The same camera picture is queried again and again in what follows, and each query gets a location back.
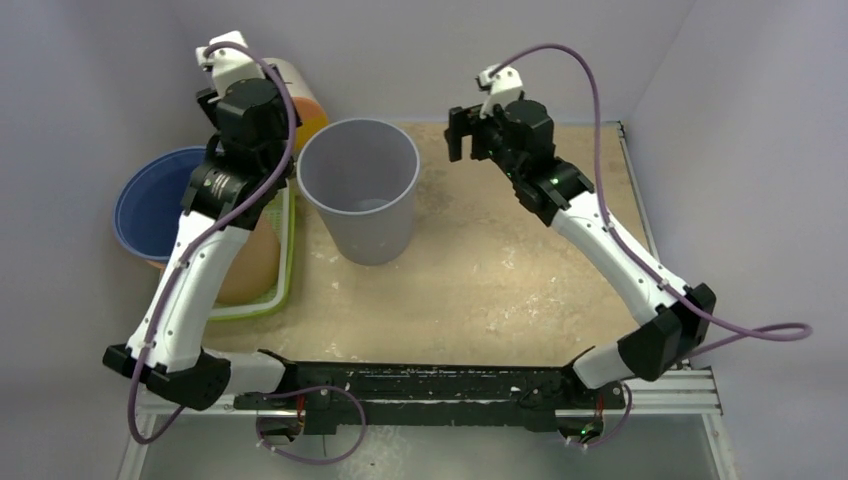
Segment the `large grey plastic bucket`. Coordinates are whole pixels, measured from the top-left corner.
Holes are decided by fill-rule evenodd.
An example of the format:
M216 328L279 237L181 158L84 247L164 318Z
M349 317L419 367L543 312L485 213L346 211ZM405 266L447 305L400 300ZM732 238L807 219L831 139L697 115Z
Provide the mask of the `large grey plastic bucket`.
M296 167L301 195L319 213L339 253L364 266L389 263L409 245L420 173L411 137L365 118L321 129Z

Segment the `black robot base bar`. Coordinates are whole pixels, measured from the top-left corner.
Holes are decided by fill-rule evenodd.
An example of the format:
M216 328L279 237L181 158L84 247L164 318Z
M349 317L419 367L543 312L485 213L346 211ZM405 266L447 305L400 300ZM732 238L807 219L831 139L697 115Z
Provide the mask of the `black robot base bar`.
M522 427L553 432L556 410L590 409L633 375L619 354L591 348L563 367L290 361L269 351L232 367L229 394L249 405L305 399L305 432L342 425Z

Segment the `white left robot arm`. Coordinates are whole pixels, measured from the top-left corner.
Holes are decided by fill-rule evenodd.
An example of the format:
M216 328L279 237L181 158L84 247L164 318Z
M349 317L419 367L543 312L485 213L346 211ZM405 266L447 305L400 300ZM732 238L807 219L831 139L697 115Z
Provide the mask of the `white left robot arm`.
M298 395L284 360L201 343L232 261L286 185L297 113L279 80L239 80L205 98L217 131L183 195L169 262L137 330L108 347L103 363L182 407L205 410L223 395L259 392L284 409Z

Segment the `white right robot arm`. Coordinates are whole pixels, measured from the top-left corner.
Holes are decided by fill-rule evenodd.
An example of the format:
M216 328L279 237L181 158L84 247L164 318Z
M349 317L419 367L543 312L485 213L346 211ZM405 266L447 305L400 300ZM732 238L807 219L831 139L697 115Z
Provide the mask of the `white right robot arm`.
M590 260L636 321L634 331L564 367L563 397L584 407L602 386L630 378L655 381L684 360L708 329L687 306L711 311L716 295L706 284L692 287L665 269L601 207L589 178L556 155L553 134L546 108L533 100L497 106L489 116L479 105L454 107L444 132L450 161L462 158L462 140L470 137L471 158L497 165L519 203Z

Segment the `cream cabinet with coloured drawers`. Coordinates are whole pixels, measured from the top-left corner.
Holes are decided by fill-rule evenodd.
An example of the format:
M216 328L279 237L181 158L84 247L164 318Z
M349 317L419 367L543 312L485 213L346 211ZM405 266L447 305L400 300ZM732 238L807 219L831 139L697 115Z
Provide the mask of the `cream cabinet with coloured drawers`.
M292 63L274 57L265 57L264 60L280 74L297 110L301 125L296 129L294 151L299 153L315 134L329 125L328 115Z

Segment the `pale green perforated basket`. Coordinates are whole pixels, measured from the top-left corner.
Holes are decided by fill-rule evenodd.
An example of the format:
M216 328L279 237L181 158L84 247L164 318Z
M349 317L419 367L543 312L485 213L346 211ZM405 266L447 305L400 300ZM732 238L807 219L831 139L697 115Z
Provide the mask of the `pale green perforated basket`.
M270 315L285 304L291 275L295 215L293 192L280 190L231 263L212 321Z

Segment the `blue plastic bucket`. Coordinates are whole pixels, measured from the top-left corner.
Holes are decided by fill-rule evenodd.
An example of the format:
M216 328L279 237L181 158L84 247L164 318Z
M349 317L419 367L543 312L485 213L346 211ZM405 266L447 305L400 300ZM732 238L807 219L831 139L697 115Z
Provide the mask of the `blue plastic bucket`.
M204 153L204 147L190 146L162 154L127 181L112 216L115 238L125 250L148 262L168 261L178 232L181 201Z

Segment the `orange plastic bucket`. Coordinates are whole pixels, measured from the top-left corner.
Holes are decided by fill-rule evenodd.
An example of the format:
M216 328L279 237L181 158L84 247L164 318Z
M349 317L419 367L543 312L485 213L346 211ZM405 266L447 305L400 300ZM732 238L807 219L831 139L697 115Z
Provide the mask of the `orange plastic bucket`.
M169 304L239 308L251 304L277 283L282 244L274 225L261 214L252 228L221 229L198 212L181 214L162 281L157 288Z

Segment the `aluminium frame rail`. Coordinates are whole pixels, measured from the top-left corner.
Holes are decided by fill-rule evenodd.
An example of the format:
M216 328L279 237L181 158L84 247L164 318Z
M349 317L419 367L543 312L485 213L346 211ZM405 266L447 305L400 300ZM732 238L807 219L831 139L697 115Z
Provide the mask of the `aluminium frame rail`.
M654 382L631 379L625 382L632 394L631 414L635 415L700 415L722 413L721 400L711 370L672 370ZM293 416L295 407L283 408L235 406L236 396L224 395L206 410L186 408L186 415L250 415ZM139 393L137 415L168 415L177 405L146 390ZM559 409L558 416L592 416L590 409Z

